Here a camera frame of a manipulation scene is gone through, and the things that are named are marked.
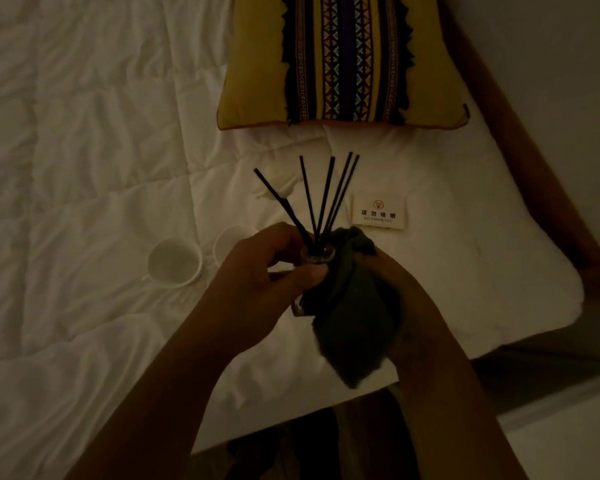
person's left hand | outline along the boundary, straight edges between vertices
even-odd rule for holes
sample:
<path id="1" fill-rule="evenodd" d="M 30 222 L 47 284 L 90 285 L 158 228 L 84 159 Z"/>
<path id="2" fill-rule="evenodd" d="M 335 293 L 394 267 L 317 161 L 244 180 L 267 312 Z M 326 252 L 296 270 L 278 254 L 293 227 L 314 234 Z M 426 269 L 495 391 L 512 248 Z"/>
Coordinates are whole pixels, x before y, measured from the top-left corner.
<path id="1" fill-rule="evenodd" d="M 303 246 L 298 230 L 282 222 L 240 241 L 191 318 L 209 321 L 225 353 L 234 356 L 253 347 L 270 334 L 298 296 L 327 275 L 327 265 L 312 264 L 272 279 L 267 268 L 278 261 L 299 264 Z"/>

black reed stick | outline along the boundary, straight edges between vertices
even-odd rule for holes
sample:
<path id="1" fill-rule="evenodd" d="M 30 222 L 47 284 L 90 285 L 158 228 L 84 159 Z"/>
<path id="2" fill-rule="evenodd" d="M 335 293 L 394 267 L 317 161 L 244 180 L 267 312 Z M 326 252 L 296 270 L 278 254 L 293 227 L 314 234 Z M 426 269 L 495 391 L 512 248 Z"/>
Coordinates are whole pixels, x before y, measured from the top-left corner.
<path id="1" fill-rule="evenodd" d="M 320 207 L 320 218 L 318 219 L 318 227 L 316 228 L 316 239 L 320 236 L 320 229 L 322 229 L 322 219 L 324 218 L 324 208 L 327 206 L 327 197 L 329 196 L 329 186 L 331 184 L 331 177 L 333 176 L 333 167 L 336 163 L 336 157 L 331 157 L 329 160 L 329 171 L 327 172 L 327 181 L 324 185 L 324 195 L 322 196 L 322 206 Z"/>
<path id="2" fill-rule="evenodd" d="M 347 193 L 347 189 L 349 188 L 349 183 L 351 183 L 351 177 L 353 177 L 353 172 L 356 170 L 356 165 L 358 165 L 359 158 L 360 158 L 360 155 L 356 155 L 356 159 L 353 160 L 353 165 L 351 167 L 351 171 L 349 172 L 349 176 L 347 177 L 347 183 L 344 184 L 344 189 L 342 190 L 342 193 L 340 194 L 340 199 L 338 201 L 336 210 L 333 213 L 331 221 L 327 222 L 327 224 L 325 224 L 324 232 L 322 233 L 320 244 L 319 244 L 319 247 L 321 247 L 321 248 L 323 248 L 324 245 L 327 243 L 327 239 L 329 238 L 329 234 L 331 233 L 331 228 L 333 227 L 333 224 L 336 220 L 336 216 L 338 215 L 338 212 L 340 211 L 340 206 L 342 205 L 342 201 L 344 200 L 344 195 Z"/>
<path id="3" fill-rule="evenodd" d="M 302 167 L 302 176 L 304 178 L 304 191 L 306 192 L 306 201 L 309 204 L 309 214 L 311 215 L 311 226 L 313 227 L 313 235 L 316 236 L 315 217 L 313 215 L 313 206 L 311 204 L 311 193 L 309 193 L 309 180 L 306 177 L 306 170 L 304 168 L 304 158 L 300 155 L 300 167 Z"/>
<path id="4" fill-rule="evenodd" d="M 336 202 L 338 201 L 338 197 L 340 195 L 340 190 L 342 188 L 342 184 L 344 183 L 344 179 L 347 176 L 347 170 L 349 168 L 349 164 L 351 163 L 352 156 L 353 156 L 353 152 L 349 152 L 349 156 L 347 157 L 347 163 L 344 165 L 344 170 L 342 171 L 342 175 L 340 176 L 340 181 L 338 182 L 338 186 L 336 188 L 336 195 L 333 198 L 333 202 L 331 203 L 331 208 L 329 209 L 329 214 L 327 215 L 327 222 L 324 225 L 325 229 L 327 229 L 329 222 L 331 222 L 331 217 L 332 217 L 333 211 L 336 207 Z"/>
<path id="5" fill-rule="evenodd" d="M 271 186 L 271 184 L 267 181 L 267 179 L 264 178 L 264 175 L 261 174 L 260 170 L 258 170 L 257 168 L 254 168 L 253 171 L 258 176 L 258 178 L 261 179 L 264 186 L 267 188 L 267 190 L 269 190 L 269 192 L 271 192 L 273 197 L 275 197 L 275 199 L 279 202 L 279 204 L 282 206 L 282 208 L 285 209 L 287 215 L 289 217 L 291 217 L 291 220 L 293 221 L 293 223 L 297 227 L 298 231 L 300 232 L 300 235 L 302 236 L 302 240 L 304 241 L 304 245 L 307 247 L 307 249 L 312 249 L 313 242 L 311 240 L 311 236 L 309 236 L 309 233 L 306 231 L 306 229 L 304 228 L 302 223 L 296 217 L 296 214 L 294 213 L 294 209 L 291 208 L 291 204 L 289 204 L 289 201 L 286 198 L 283 199 L 282 197 L 280 197 L 280 195 L 278 195 L 278 192 L 276 192 L 276 190 Z"/>

wooden headboard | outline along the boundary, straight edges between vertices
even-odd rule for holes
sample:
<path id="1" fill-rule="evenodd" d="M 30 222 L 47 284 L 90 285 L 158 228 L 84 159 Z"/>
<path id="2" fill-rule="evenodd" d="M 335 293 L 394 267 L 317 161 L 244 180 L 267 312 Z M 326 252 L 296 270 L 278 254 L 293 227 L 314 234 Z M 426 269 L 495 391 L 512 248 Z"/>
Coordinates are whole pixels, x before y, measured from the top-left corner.
<path id="1" fill-rule="evenodd" d="M 531 216 L 580 272 L 585 297 L 600 299 L 600 245 L 453 15 L 438 0 L 447 49 L 480 108 Z"/>

dark green towel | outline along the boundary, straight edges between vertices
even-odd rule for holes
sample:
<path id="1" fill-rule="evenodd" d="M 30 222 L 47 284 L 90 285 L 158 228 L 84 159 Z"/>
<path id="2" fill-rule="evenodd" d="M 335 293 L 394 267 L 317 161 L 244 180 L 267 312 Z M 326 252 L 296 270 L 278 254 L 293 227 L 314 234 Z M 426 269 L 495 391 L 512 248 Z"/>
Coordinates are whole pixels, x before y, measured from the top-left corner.
<path id="1" fill-rule="evenodd" d="M 400 296 L 353 259 L 354 253 L 376 254 L 373 241 L 360 229 L 337 229 L 329 243 L 336 248 L 329 274 L 304 294 L 303 307 L 315 315 L 313 331 L 321 354 L 354 388 L 380 367 L 400 329 Z"/>

white flower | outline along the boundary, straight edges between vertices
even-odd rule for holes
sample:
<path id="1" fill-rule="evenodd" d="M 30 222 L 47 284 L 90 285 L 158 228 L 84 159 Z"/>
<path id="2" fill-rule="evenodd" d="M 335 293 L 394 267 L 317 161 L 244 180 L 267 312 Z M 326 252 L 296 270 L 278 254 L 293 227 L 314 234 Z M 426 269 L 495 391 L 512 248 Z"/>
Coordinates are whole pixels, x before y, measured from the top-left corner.
<path id="1" fill-rule="evenodd" d="M 286 173 L 282 170 L 280 165 L 275 163 L 265 165 L 261 172 L 281 198 L 289 197 L 289 195 L 293 193 L 296 184 L 302 181 L 302 178 L 297 175 Z M 266 197 L 270 200 L 276 199 L 259 179 L 258 186 L 253 193 L 255 193 L 257 197 Z"/>

